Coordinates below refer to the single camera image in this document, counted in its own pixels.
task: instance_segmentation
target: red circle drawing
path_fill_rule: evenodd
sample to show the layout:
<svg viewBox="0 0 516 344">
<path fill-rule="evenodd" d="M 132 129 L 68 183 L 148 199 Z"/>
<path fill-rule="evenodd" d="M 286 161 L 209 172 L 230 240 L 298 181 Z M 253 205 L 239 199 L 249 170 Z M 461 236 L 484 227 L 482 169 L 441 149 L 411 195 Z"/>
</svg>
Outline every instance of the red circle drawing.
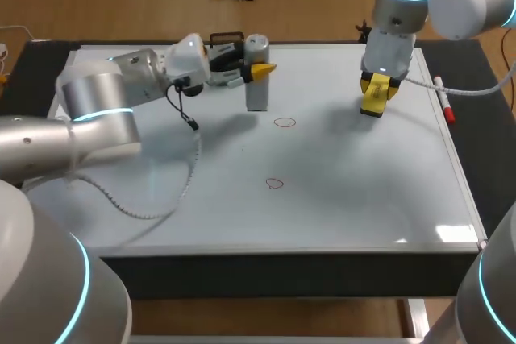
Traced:
<svg viewBox="0 0 516 344">
<path fill-rule="evenodd" d="M 291 128 L 296 125 L 296 120 L 290 117 L 282 117 L 274 120 L 274 125 L 280 128 Z"/>
<path fill-rule="evenodd" d="M 265 183 L 267 183 L 269 189 L 280 189 L 285 185 L 281 180 L 274 179 L 273 177 L 267 179 Z"/>
</svg>

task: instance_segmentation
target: wire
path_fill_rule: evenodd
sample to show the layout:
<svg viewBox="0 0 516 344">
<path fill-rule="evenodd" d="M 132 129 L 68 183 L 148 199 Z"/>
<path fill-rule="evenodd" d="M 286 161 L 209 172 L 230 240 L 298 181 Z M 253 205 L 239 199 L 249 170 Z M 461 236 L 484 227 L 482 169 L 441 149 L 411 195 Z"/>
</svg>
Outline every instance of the wire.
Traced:
<svg viewBox="0 0 516 344">
<path fill-rule="evenodd" d="M 0 52 L 0 76 L 8 76 L 9 74 L 4 74 L 3 71 L 6 69 L 6 60 L 9 56 L 9 49 L 6 46 L 6 50 L 4 51 L 6 54 L 3 55 Z"/>
<path fill-rule="evenodd" d="M 507 56 L 506 56 L 505 42 L 506 42 L 506 36 L 511 31 L 512 31 L 512 28 L 507 30 L 506 33 L 501 38 L 501 56 L 503 56 L 503 61 L 506 63 L 507 70 L 510 70 L 510 67 L 509 67 L 509 61 L 507 60 Z M 513 79 L 513 77 L 510 78 L 510 84 L 511 84 L 511 89 L 510 89 L 510 96 L 511 96 L 510 97 L 510 111 L 512 112 L 514 110 L 514 95 L 515 95 L 514 79 Z"/>
<path fill-rule="evenodd" d="M 70 141 L 72 144 L 75 144 L 75 137 L 73 136 L 73 128 L 71 128 L 70 121 L 68 118 L 59 118 L 64 120 L 65 124 L 67 124 L 67 127 L 70 132 Z M 128 209 L 125 205 L 120 203 L 114 195 L 106 189 L 103 185 L 98 183 L 95 179 L 92 177 L 76 172 L 75 167 L 77 166 L 77 153 L 74 151 L 71 156 L 71 163 L 70 163 L 70 170 L 65 173 L 57 173 L 57 174 L 51 174 L 48 176 L 40 177 L 39 179 L 35 179 L 32 181 L 27 182 L 22 190 L 24 193 L 28 193 L 32 189 L 35 189 L 36 187 L 41 186 L 42 184 L 45 184 L 49 181 L 56 180 L 56 179 L 66 179 L 69 184 L 71 184 L 74 180 L 80 180 L 83 181 L 93 187 L 95 187 L 98 191 L 106 197 L 106 199 L 121 213 L 124 213 L 128 217 L 149 221 L 154 219 L 160 219 L 160 218 L 166 218 L 171 215 L 173 215 L 177 209 L 179 208 L 179 205 L 181 201 L 185 198 L 186 193 L 188 192 L 190 185 L 192 184 L 192 179 L 194 178 L 195 170 L 197 169 L 197 166 L 199 164 L 199 160 L 201 159 L 201 152 L 202 152 L 202 141 L 201 141 L 201 135 L 199 132 L 194 132 L 193 137 L 195 143 L 196 143 L 196 151 L 195 151 L 195 157 L 193 159 L 193 163 L 189 163 L 189 174 L 188 178 L 186 179 L 185 185 L 181 191 L 181 195 L 177 198 L 176 202 L 174 203 L 172 209 L 166 211 L 165 213 L 139 213 L 138 211 L 133 211 L 131 209 Z"/>
<path fill-rule="evenodd" d="M 405 81 L 411 82 L 415 85 L 422 86 L 423 88 L 427 89 L 433 89 L 437 90 L 439 92 L 445 92 L 446 94 L 453 94 L 456 96 L 465 96 L 465 97 L 480 97 L 480 96 L 487 96 L 488 94 L 492 94 L 497 92 L 501 89 L 503 85 L 505 85 L 509 80 L 512 78 L 514 72 L 516 72 L 516 62 L 513 63 L 513 65 L 510 67 L 509 72 L 506 74 L 506 76 L 501 80 L 499 83 L 497 83 L 495 86 L 489 89 L 484 90 L 458 90 L 458 89 L 448 89 L 443 88 L 441 86 L 427 84 L 425 82 L 416 81 L 409 77 L 405 78 Z"/>
<path fill-rule="evenodd" d="M 197 144 L 196 151 L 195 151 L 195 158 L 193 160 L 193 163 L 191 164 L 189 168 L 189 174 L 188 178 L 186 179 L 185 186 L 183 187 L 181 191 L 181 195 L 177 198 L 175 204 L 173 205 L 171 210 L 168 210 L 165 213 L 138 213 L 137 211 L 133 211 L 131 209 L 128 209 L 125 205 L 122 205 L 119 203 L 113 196 L 112 193 L 110 193 L 106 188 L 104 188 L 102 185 L 100 185 L 97 181 L 93 180 L 91 177 L 82 174 L 82 173 L 73 173 L 72 178 L 77 179 L 80 181 L 84 181 L 85 183 L 88 183 L 92 186 L 94 186 L 98 191 L 106 197 L 106 199 L 121 213 L 126 214 L 128 217 L 143 220 L 143 221 L 151 221 L 153 219 L 160 219 L 169 217 L 170 215 L 173 215 L 177 209 L 179 208 L 179 204 L 181 201 L 185 198 L 186 193 L 188 192 L 190 185 L 192 184 L 192 179 L 194 178 L 195 170 L 199 164 L 199 160 L 201 158 L 201 151 L 202 151 L 202 142 L 201 142 L 201 136 L 199 133 L 196 133 L 194 136 L 195 142 Z"/>
<path fill-rule="evenodd" d="M 37 40 L 34 35 L 29 31 L 28 28 L 21 25 L 12 25 L 12 26 L 0 26 L 0 30 L 10 30 L 13 28 L 21 28 L 22 30 L 25 30 L 25 32 L 31 37 L 32 40 Z"/>
<path fill-rule="evenodd" d="M 176 91 L 177 91 L 177 94 L 179 96 L 179 107 L 176 106 L 176 104 L 174 104 L 172 102 L 172 100 L 170 99 L 170 96 L 169 96 L 169 90 L 170 88 L 174 88 Z M 199 125 L 195 122 L 195 120 L 193 118 L 191 118 L 188 114 L 185 113 L 185 111 L 183 110 L 183 98 L 182 98 L 182 94 L 181 94 L 181 89 L 178 89 L 174 84 L 171 84 L 164 92 L 164 96 L 165 98 L 167 99 L 167 101 L 169 102 L 169 104 L 172 106 L 172 108 L 174 108 L 175 110 L 177 110 L 179 112 L 179 115 L 181 116 L 181 118 L 183 120 L 185 120 L 185 122 L 190 126 L 190 128 L 193 129 L 193 131 L 197 131 L 199 129 Z"/>
</svg>

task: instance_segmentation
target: red marker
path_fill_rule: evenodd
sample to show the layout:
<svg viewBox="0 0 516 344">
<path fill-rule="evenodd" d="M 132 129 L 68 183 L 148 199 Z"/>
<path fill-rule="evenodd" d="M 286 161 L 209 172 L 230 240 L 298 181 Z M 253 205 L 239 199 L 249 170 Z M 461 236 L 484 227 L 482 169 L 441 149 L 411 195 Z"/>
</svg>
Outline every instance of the red marker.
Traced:
<svg viewBox="0 0 516 344">
<path fill-rule="evenodd" d="M 434 78 L 434 83 L 437 86 L 440 86 L 441 88 L 444 87 L 443 80 L 441 77 Z M 443 112 L 444 112 L 444 118 L 446 119 L 446 122 L 448 125 L 451 125 L 455 122 L 455 115 L 453 114 L 452 106 L 450 105 L 450 102 L 448 101 L 448 96 L 445 92 L 441 92 L 437 90 L 437 96 L 439 97 L 439 100 L 441 101 L 441 105 L 443 106 Z"/>
</svg>

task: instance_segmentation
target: wooden floor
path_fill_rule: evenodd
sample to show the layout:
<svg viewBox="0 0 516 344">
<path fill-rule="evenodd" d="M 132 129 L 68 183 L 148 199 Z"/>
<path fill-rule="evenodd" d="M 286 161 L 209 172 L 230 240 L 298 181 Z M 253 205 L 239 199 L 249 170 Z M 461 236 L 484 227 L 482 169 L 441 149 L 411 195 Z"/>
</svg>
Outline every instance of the wooden floor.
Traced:
<svg viewBox="0 0 516 344">
<path fill-rule="evenodd" d="M 357 39 L 374 0 L 2 0 L 0 26 L 28 26 L 39 39 L 180 39 L 190 32 L 259 32 L 271 40 Z M 502 29 L 479 37 L 501 79 Z M 430 26 L 419 39 L 438 39 Z M 0 31 L 7 71 L 27 37 Z M 516 33 L 506 40 L 516 58 Z M 505 89 L 507 97 L 510 90 Z M 428 301 L 431 321 L 448 301 Z M 395 300 L 168 300 L 134 304 L 135 334 L 263 334 L 397 337 L 404 333 Z"/>
</svg>

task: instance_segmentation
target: black mat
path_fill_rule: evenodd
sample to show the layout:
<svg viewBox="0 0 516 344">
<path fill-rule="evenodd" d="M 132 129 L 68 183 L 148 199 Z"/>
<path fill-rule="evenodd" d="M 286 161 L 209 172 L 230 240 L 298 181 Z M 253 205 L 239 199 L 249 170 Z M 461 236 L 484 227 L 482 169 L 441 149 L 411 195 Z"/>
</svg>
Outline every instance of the black mat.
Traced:
<svg viewBox="0 0 516 344">
<path fill-rule="evenodd" d="M 350 42 L 299 42 L 350 43 Z M 82 44 L 29 43 L 0 99 L 0 114 L 46 117 L 54 80 Z M 418 42 L 433 77 L 454 89 L 485 89 L 496 78 L 477 41 Z M 516 201 L 516 125 L 501 93 L 450 97 L 450 128 L 482 223 L 490 236 Z M 232 296 L 454 296 L 476 254 L 300 254 L 117 258 L 105 261 L 131 298 Z"/>
</svg>

